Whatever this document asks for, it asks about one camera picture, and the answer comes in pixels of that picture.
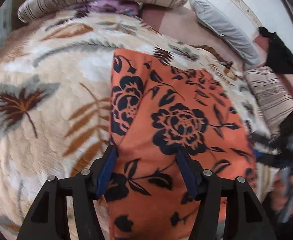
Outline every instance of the silver pin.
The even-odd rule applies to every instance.
[[[203,171],[203,174],[204,174],[205,176],[211,176],[211,175],[212,175],[212,171],[210,171],[210,170],[204,170],[204,171]]]
[[[243,177],[238,177],[238,182],[241,182],[241,183],[244,183],[245,182],[245,178],[243,178]]]
[[[51,182],[51,181],[53,181],[55,179],[55,176],[54,175],[49,175],[48,177],[47,177],[47,181],[48,182]]]
[[[90,174],[90,170],[89,169],[83,169],[82,171],[81,171],[81,174],[82,175],[89,175]]]

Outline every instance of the orange fabric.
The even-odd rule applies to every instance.
[[[105,194],[111,239],[186,237],[199,202],[175,163],[179,147],[220,177],[254,184],[255,159],[236,110],[205,69],[182,71],[119,49],[112,67],[111,141],[119,157]],[[225,219],[221,200],[219,221]]]

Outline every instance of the fleece blanket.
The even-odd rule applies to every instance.
[[[114,50],[121,48],[151,54],[180,70],[205,69],[221,84],[247,133],[269,135],[246,83],[209,52],[161,35],[136,17],[58,12],[0,58],[0,230],[8,240],[16,239],[48,175],[73,176],[104,153],[111,66]],[[263,198],[272,171],[257,170],[246,177],[254,180],[258,174],[256,193]],[[108,239],[106,205],[94,204]],[[68,218],[71,239],[77,239],[71,198]]]

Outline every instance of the gray fabric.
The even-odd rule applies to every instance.
[[[260,63],[259,52],[250,38],[228,17],[207,0],[190,0],[198,22],[211,29],[234,49],[247,63],[247,68]]]

